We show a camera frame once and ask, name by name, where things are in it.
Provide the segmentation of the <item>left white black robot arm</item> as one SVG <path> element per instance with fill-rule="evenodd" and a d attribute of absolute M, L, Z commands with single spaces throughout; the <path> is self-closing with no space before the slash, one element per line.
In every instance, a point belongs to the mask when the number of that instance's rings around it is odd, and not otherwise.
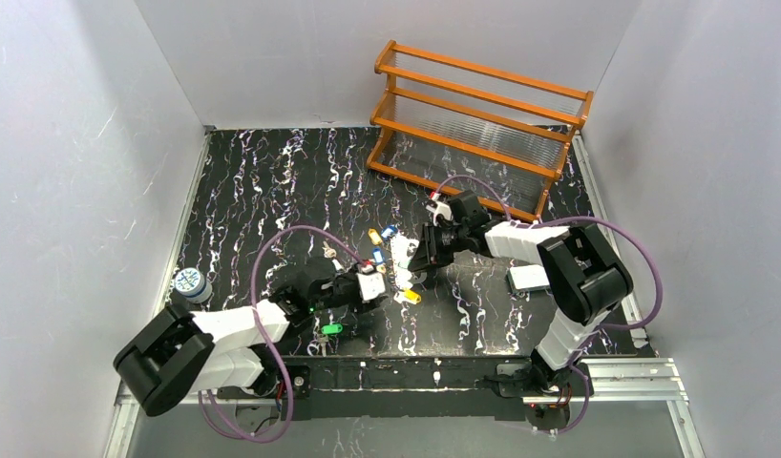
<path fill-rule="evenodd" d="M 119 350 L 113 367 L 150 417 L 200 391 L 268 389 L 291 374 L 280 369 L 271 346 L 303 333 L 318 311 L 363 313 L 385 292 L 383 274 L 370 263 L 338 269 L 315 257 L 255 305 L 215 312 L 165 306 Z"/>

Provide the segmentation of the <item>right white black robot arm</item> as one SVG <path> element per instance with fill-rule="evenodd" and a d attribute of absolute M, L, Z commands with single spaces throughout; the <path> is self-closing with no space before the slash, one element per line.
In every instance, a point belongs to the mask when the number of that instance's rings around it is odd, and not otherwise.
<path fill-rule="evenodd" d="M 472 191 L 431 208 L 433 221 L 422 226 L 409 271 L 448 266 L 463 251 L 544 270 L 557 311 L 532 350 L 525 377 L 531 385 L 547 388 L 564 379 L 588 337 L 633 291 L 631 275 L 592 219 L 540 227 L 495 219 Z"/>

